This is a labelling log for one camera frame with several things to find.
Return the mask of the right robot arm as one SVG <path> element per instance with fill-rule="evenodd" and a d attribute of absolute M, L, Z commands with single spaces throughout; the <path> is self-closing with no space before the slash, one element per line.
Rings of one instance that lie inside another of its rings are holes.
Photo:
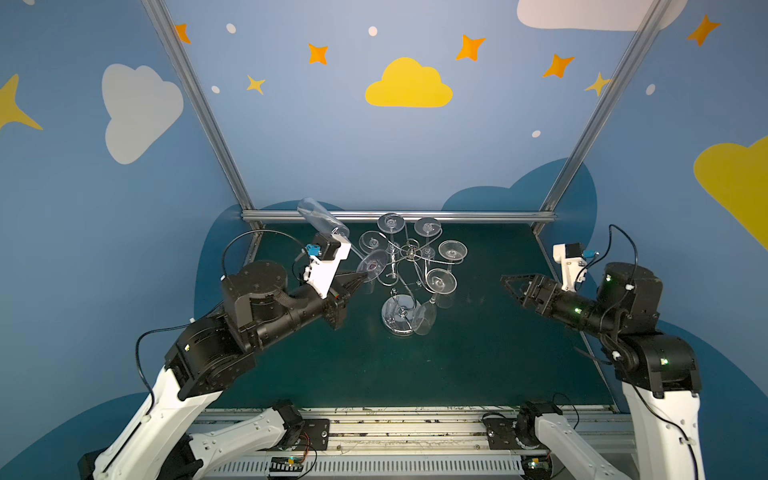
<path fill-rule="evenodd" d="M 658 327 L 662 281 L 641 266 L 606 265 L 594 299 L 541 274 L 504 275 L 525 309 L 596 338 L 630 407 L 643 479 L 702 479 L 702 382 L 693 348 Z"/>

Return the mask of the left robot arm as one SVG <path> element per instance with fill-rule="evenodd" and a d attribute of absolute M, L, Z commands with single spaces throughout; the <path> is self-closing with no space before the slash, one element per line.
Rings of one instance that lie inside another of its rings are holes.
<path fill-rule="evenodd" d="M 255 261 L 224 277 L 222 306 L 184 328 L 123 432 L 79 460 L 81 478 L 200 479 L 246 453 L 299 445 L 305 421 L 289 400 L 207 434 L 188 429 L 266 349 L 319 318 L 339 328 L 366 278 L 335 273 L 321 296 L 308 283 L 289 291 L 288 273 L 274 261 Z"/>

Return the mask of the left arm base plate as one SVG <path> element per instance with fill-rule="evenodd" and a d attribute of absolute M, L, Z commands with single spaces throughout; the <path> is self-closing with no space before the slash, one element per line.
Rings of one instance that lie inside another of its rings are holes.
<path fill-rule="evenodd" d="M 310 449 L 325 451 L 328 448 L 330 437 L 329 419 L 310 418 L 290 424 L 279 447 L 281 449 L 294 449 L 298 447 L 305 449 L 310 445 Z"/>

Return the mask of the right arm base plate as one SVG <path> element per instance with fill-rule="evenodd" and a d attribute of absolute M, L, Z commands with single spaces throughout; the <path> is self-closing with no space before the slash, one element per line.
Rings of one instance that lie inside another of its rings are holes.
<path fill-rule="evenodd" d="M 488 412 L 481 416 L 490 450 L 517 450 L 524 446 L 516 433 L 516 421 L 501 413 Z"/>

